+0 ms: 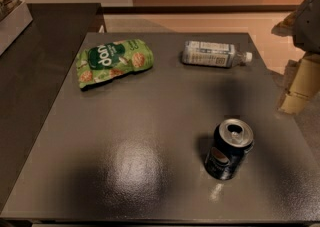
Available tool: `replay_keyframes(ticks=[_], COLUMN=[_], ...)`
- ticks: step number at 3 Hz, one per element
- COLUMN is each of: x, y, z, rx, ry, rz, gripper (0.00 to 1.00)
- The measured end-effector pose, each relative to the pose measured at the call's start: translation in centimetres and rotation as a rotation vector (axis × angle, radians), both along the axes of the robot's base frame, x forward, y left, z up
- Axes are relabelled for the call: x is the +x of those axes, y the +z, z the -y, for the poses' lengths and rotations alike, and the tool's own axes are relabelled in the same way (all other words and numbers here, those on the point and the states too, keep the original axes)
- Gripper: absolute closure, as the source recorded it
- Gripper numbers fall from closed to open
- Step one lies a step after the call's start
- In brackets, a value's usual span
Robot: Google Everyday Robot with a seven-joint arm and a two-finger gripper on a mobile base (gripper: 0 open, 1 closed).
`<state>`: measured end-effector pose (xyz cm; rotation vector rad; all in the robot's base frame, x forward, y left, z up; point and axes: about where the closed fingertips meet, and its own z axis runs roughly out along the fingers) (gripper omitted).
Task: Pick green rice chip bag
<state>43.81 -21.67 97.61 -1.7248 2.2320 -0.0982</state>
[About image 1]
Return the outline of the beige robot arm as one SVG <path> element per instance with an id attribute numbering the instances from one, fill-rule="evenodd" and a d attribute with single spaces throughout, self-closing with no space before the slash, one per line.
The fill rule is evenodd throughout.
<path id="1" fill-rule="evenodd" d="M 284 113 L 298 114 L 320 91 L 320 0 L 303 0 L 271 33 L 291 37 L 304 52 L 298 61 L 288 61 L 277 106 Z"/>

